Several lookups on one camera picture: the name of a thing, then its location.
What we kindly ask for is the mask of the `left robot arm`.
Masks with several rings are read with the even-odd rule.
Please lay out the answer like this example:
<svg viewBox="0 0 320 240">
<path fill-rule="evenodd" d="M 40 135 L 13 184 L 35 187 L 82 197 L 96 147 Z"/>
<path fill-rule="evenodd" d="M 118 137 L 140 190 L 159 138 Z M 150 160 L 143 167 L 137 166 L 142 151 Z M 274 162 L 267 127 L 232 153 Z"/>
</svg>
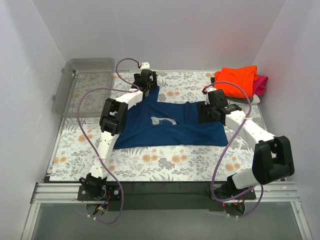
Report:
<svg viewBox="0 0 320 240">
<path fill-rule="evenodd" d="M 101 134 L 98 148 L 95 150 L 97 157 L 87 176 L 79 180 L 84 191 L 95 200 L 101 200 L 106 196 L 105 182 L 108 171 L 104 164 L 110 158 L 120 134 L 125 130 L 128 110 L 158 88 L 157 78 L 155 71 L 143 69 L 140 73 L 134 74 L 133 86 L 125 90 L 122 96 L 105 100 L 99 120 Z"/>
</svg>

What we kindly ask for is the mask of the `blue Mickey print t-shirt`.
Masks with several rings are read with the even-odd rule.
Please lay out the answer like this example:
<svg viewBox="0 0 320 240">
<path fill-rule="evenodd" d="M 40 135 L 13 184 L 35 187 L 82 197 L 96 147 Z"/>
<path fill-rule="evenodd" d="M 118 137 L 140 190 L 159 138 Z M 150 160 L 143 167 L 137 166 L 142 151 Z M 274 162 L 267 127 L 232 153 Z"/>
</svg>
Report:
<svg viewBox="0 0 320 240">
<path fill-rule="evenodd" d="M 199 123 L 197 103 L 159 102 L 159 89 L 127 112 L 115 149 L 157 146 L 218 146 L 228 140 L 222 123 Z"/>
</svg>

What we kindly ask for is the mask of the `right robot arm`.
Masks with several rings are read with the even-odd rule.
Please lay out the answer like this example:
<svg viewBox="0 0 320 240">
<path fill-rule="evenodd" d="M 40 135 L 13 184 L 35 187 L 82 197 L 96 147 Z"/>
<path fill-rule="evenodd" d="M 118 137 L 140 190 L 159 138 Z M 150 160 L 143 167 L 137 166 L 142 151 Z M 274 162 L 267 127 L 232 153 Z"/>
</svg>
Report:
<svg viewBox="0 0 320 240">
<path fill-rule="evenodd" d="M 221 89 L 205 88 L 205 101 L 197 104 L 200 123 L 220 122 L 240 136 L 253 150 L 252 166 L 227 177 L 220 189 L 237 199 L 245 190 L 290 177 L 295 172 L 290 140 L 275 136 L 259 125 L 236 104 L 228 104 Z"/>
</svg>

